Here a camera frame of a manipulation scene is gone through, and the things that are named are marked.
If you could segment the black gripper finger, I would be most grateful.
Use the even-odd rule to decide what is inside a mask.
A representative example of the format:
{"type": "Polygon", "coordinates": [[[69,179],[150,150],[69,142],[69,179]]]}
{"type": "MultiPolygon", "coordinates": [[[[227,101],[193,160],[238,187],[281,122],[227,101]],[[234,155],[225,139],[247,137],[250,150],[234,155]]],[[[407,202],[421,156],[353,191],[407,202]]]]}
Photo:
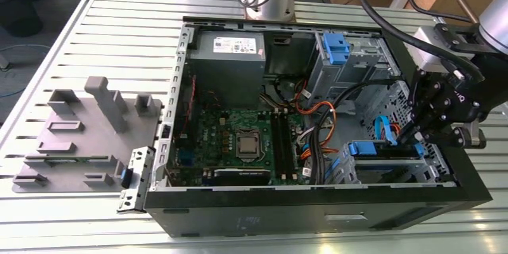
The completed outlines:
{"type": "Polygon", "coordinates": [[[450,100],[445,93],[446,82],[442,74],[415,71],[410,80],[407,105],[409,122],[403,125],[397,143],[409,144],[417,141],[431,142],[443,128],[450,100]]]}
{"type": "Polygon", "coordinates": [[[415,126],[415,131],[426,143],[462,149],[483,149],[486,138],[478,123],[462,123],[449,129],[435,130],[415,126]]]}

